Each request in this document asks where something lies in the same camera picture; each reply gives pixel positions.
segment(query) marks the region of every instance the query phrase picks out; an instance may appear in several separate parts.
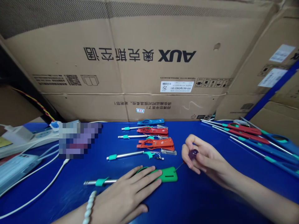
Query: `pixelated area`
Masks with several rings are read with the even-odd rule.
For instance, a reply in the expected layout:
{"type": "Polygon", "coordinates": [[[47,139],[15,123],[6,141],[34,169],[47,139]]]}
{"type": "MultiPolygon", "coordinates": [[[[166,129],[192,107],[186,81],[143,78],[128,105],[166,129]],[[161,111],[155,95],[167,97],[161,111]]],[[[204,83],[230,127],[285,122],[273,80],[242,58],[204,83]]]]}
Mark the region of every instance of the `pixelated area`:
{"type": "Polygon", "coordinates": [[[101,132],[102,123],[60,123],[59,158],[83,159],[101,132]]]}

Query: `white sticker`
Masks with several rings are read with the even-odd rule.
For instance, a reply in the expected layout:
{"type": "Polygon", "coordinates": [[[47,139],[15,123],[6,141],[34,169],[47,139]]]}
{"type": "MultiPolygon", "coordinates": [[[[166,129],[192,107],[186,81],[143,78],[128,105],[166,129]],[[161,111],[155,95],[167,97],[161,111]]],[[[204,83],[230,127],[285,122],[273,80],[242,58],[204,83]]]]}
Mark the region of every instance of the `white sticker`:
{"type": "Polygon", "coordinates": [[[272,88],[286,72],[284,69],[273,68],[258,86],[272,88]]]}
{"type": "Polygon", "coordinates": [[[191,92],[194,82],[162,81],[160,92],[191,92]]]}
{"type": "Polygon", "coordinates": [[[144,109],[136,108],[136,112],[137,112],[137,113],[143,113],[143,114],[144,114],[144,109]]]}
{"type": "Polygon", "coordinates": [[[269,61],[275,61],[275,62],[283,62],[287,56],[289,56],[290,53],[295,49],[296,47],[289,46],[286,44],[281,45],[278,50],[272,55],[272,57],[269,59],[269,61]]]}

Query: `red and yellow wire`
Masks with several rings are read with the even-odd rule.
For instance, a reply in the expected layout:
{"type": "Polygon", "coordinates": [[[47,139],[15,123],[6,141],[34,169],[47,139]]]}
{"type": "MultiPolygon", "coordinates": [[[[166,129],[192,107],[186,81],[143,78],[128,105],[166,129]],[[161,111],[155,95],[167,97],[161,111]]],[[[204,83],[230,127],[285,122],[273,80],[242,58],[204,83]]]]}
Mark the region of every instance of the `red and yellow wire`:
{"type": "Polygon", "coordinates": [[[46,114],[47,116],[49,116],[53,122],[55,121],[55,119],[50,115],[50,113],[44,108],[44,106],[43,106],[39,101],[37,101],[36,99],[34,99],[33,97],[31,97],[31,96],[28,95],[27,93],[24,93],[24,92],[21,91],[21,90],[18,90],[18,89],[16,89],[16,88],[12,88],[12,89],[14,89],[14,90],[16,90],[16,91],[18,91],[18,92],[24,94],[25,96],[29,97],[30,99],[32,99],[34,102],[36,102],[36,103],[37,103],[37,104],[44,110],[45,114],[46,114]]]}

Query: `white charger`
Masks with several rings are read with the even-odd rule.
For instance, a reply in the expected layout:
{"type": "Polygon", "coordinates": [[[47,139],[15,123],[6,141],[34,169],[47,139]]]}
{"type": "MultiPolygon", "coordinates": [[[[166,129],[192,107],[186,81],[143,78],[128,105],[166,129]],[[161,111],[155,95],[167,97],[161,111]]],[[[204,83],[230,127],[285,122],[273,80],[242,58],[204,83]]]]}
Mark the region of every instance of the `white charger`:
{"type": "Polygon", "coordinates": [[[10,125],[0,125],[4,126],[4,129],[7,130],[2,137],[15,145],[25,144],[33,138],[34,134],[24,126],[12,127],[10,125]]]}

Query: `small hole in cardboard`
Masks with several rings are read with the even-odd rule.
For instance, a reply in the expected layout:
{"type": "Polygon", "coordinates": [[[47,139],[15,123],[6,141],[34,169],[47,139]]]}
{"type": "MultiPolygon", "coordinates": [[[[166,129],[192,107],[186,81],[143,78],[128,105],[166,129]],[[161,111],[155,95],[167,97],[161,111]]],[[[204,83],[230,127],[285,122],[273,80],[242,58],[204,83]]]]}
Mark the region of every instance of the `small hole in cardboard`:
{"type": "Polygon", "coordinates": [[[214,50],[219,50],[220,46],[221,46],[220,43],[215,44],[215,46],[214,46],[214,50]]]}

